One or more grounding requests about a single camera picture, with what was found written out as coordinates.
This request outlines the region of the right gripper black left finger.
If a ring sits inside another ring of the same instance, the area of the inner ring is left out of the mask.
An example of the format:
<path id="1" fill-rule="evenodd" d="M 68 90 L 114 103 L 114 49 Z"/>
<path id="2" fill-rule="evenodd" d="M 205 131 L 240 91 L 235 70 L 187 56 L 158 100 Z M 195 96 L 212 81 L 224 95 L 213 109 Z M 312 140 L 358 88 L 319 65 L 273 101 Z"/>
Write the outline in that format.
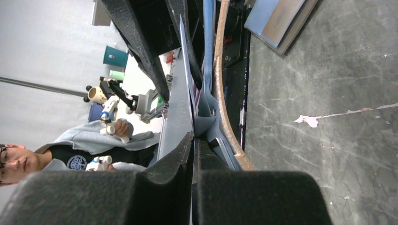
<path id="1" fill-rule="evenodd" d="M 193 152 L 187 133 L 142 172 L 39 172 L 21 182 L 3 225 L 187 225 Z"/>

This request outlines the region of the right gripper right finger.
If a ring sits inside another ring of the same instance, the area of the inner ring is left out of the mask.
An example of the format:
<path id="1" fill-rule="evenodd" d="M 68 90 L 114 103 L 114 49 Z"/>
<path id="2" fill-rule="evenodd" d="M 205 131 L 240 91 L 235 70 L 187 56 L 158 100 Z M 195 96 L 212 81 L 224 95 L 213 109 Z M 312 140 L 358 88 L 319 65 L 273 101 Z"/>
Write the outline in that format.
<path id="1" fill-rule="evenodd" d="M 195 225 L 330 225 L 320 187 L 298 171 L 230 170 L 201 139 L 194 142 Z"/>

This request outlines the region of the silver grey vip card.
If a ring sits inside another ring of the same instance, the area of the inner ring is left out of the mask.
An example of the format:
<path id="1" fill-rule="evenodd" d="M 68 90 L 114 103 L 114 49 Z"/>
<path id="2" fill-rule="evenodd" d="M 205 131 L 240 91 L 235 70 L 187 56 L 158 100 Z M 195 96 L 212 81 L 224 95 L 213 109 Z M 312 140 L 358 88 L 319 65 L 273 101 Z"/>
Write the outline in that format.
<path id="1" fill-rule="evenodd" d="M 193 131 L 191 107 L 192 80 L 184 29 L 183 19 L 180 18 L 181 53 L 173 67 L 169 107 L 161 128 L 158 160 L 169 154 L 187 133 Z"/>

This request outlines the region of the tan blue card holder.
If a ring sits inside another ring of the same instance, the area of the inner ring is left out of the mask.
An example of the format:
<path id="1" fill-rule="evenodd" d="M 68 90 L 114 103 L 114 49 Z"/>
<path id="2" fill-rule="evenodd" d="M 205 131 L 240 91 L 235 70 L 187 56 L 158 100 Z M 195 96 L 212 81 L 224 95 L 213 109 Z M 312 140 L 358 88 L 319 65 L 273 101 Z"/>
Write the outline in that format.
<path id="1" fill-rule="evenodd" d="M 222 0 L 219 14 L 216 2 L 203 2 L 204 60 L 203 84 L 197 104 L 198 125 L 210 148 L 234 171 L 255 171 L 238 143 L 230 124 L 222 83 L 223 38 L 230 1 Z"/>

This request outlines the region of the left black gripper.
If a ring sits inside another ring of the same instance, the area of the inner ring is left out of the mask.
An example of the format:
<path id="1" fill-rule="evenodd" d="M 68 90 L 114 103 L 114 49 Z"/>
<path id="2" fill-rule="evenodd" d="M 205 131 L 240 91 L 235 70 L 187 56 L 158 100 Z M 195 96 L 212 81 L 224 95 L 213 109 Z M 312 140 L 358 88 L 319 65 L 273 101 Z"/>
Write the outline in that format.
<path id="1" fill-rule="evenodd" d="M 202 88 L 203 75 L 196 59 L 204 53 L 202 3 L 201 0 L 102 1 L 164 102 L 169 101 L 169 88 L 155 51 L 161 55 L 179 48 L 178 35 L 182 34 L 186 40 L 191 75 L 197 89 Z"/>

